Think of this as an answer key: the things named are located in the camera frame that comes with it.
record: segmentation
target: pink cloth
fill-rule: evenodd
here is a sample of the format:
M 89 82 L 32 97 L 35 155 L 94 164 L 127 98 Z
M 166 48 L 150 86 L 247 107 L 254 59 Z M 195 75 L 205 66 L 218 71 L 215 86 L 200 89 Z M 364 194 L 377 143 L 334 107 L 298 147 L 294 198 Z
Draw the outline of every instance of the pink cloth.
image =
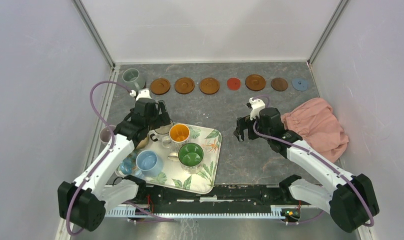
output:
M 322 98 L 313 98 L 281 116 L 286 129 L 301 135 L 305 141 L 330 162 L 334 163 L 349 142 L 333 109 Z

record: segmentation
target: white panel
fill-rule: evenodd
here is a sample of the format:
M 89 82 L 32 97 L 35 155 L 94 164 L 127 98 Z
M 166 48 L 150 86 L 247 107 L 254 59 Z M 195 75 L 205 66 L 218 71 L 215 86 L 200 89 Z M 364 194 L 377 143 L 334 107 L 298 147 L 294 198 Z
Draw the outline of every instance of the white panel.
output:
M 109 72 L 72 1 L 0 0 L 0 240 L 55 237 Z
M 349 135 L 341 159 L 373 182 L 374 239 L 404 239 L 404 0 L 350 1 L 313 72 Z
M 339 0 L 83 0 L 116 62 L 307 60 Z

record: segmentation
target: gray mug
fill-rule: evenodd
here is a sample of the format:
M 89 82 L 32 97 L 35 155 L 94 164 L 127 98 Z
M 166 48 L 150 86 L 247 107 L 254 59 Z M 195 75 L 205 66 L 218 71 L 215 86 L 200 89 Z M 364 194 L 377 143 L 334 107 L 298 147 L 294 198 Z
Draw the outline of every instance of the gray mug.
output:
M 129 90 L 135 90 L 136 92 L 146 87 L 146 81 L 135 68 L 125 70 L 122 74 L 122 81 Z

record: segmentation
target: tray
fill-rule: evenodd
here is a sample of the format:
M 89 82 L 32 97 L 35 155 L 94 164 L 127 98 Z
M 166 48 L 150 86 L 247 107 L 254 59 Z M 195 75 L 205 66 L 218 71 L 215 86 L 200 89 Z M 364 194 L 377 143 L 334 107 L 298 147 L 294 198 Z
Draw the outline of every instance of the tray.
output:
M 222 135 L 212 128 L 194 126 L 186 124 L 190 129 L 190 143 L 196 143 L 203 148 L 203 168 L 196 174 L 188 174 L 183 171 L 179 161 L 168 159 L 169 149 L 162 147 L 160 141 L 149 141 L 147 146 L 138 151 L 133 151 L 127 156 L 131 159 L 131 175 L 145 180 L 148 183 L 167 188 L 178 189 L 197 194 L 207 194 L 213 188 L 215 182 L 216 169 L 219 160 L 219 151 L 221 149 Z M 135 160 L 139 152 L 143 150 L 152 150 L 164 162 L 163 169 L 157 177 L 146 177 L 138 170 Z M 121 172 L 115 173 L 124 177 Z

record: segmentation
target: wooden coaster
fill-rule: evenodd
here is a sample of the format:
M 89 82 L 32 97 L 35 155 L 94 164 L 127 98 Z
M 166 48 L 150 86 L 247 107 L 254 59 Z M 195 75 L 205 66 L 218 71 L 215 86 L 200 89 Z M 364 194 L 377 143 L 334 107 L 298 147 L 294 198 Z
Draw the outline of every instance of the wooden coaster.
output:
M 260 91 L 266 85 L 265 78 L 258 74 L 252 74 L 246 78 L 246 87 L 252 91 Z
M 182 77 L 175 82 L 175 91 L 179 94 L 189 94 L 194 89 L 194 81 L 189 77 Z
M 152 91 L 152 93 L 154 93 L 156 95 L 165 94 L 169 91 L 170 88 L 171 88 L 171 85 L 169 84 L 169 81 L 165 78 L 155 79 L 150 84 L 150 90 Z
M 240 88 L 240 79 L 236 78 L 236 77 L 232 77 L 227 81 L 227 87 L 230 90 L 236 91 L 239 90 Z
M 276 77 L 271 81 L 271 87 L 277 91 L 284 91 L 289 87 L 286 79 L 281 77 Z
M 207 77 L 200 81 L 199 88 L 204 94 L 214 94 L 219 90 L 219 82 L 213 77 Z

